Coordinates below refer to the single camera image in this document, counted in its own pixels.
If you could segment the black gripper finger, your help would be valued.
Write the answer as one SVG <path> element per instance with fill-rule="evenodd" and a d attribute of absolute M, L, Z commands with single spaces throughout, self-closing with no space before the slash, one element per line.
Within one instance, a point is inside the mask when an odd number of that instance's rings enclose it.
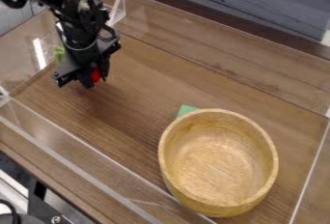
<path fill-rule="evenodd" d="M 92 68 L 82 69 L 79 73 L 79 81 L 86 89 L 90 89 L 94 87 Z"/>
<path fill-rule="evenodd" d="M 110 73 L 110 57 L 100 57 L 99 60 L 100 78 L 106 81 Z"/>

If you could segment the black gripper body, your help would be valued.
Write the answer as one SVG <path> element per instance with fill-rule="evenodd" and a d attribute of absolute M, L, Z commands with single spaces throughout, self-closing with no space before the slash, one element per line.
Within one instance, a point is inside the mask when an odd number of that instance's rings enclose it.
<path fill-rule="evenodd" d="M 87 46 L 82 46 L 67 39 L 60 22 L 55 24 L 55 28 L 64 47 L 64 59 L 60 64 L 56 64 L 54 72 L 54 80 L 58 87 L 62 88 L 71 81 L 79 81 L 82 69 L 92 68 L 94 70 L 99 70 L 102 56 L 110 57 L 111 67 L 111 55 L 122 48 L 122 45 L 120 35 L 108 25 L 103 25 L 102 30 L 110 36 L 103 37 L 102 35 L 96 35 L 95 40 Z"/>

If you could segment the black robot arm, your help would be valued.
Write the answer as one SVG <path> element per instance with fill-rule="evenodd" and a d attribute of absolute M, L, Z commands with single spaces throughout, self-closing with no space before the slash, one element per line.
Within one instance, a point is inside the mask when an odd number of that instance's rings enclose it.
<path fill-rule="evenodd" d="M 0 0 L 20 9 L 31 0 Z M 62 41 L 63 58 L 54 72 L 58 87 L 79 81 L 92 88 L 110 73 L 111 55 L 122 48 L 120 35 L 107 24 L 110 12 L 102 0 L 35 0 L 55 15 L 55 28 Z"/>

